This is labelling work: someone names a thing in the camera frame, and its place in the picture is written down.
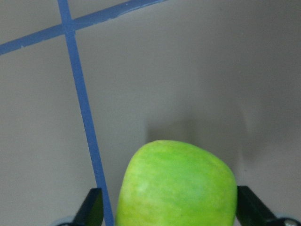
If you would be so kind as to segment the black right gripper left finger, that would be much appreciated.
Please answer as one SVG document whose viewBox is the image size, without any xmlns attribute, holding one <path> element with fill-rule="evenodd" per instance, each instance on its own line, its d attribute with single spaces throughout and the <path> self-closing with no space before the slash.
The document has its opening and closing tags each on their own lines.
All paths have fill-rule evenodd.
<svg viewBox="0 0 301 226">
<path fill-rule="evenodd" d="M 103 195 L 101 188 L 92 188 L 75 215 L 72 226 L 101 226 L 103 222 Z"/>
</svg>

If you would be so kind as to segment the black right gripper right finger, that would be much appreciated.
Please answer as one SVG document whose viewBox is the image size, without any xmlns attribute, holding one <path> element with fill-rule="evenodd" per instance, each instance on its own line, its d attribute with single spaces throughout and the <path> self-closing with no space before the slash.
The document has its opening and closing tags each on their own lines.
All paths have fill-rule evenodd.
<svg viewBox="0 0 301 226">
<path fill-rule="evenodd" d="M 277 226 L 276 216 L 248 186 L 238 186 L 236 216 L 242 226 Z"/>
</svg>

